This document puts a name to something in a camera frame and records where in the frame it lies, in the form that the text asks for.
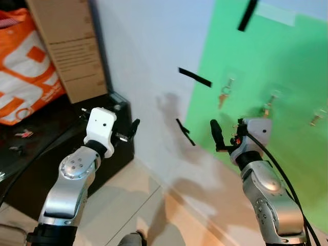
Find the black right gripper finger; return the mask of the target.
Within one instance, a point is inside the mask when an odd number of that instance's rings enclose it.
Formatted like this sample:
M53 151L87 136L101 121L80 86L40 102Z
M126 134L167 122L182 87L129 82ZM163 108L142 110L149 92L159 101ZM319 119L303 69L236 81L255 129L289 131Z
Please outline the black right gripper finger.
M226 146L223 141L222 129L220 128L218 121L216 121L215 119L211 119L210 129L211 129L213 141L215 142L215 148L216 149L225 149Z

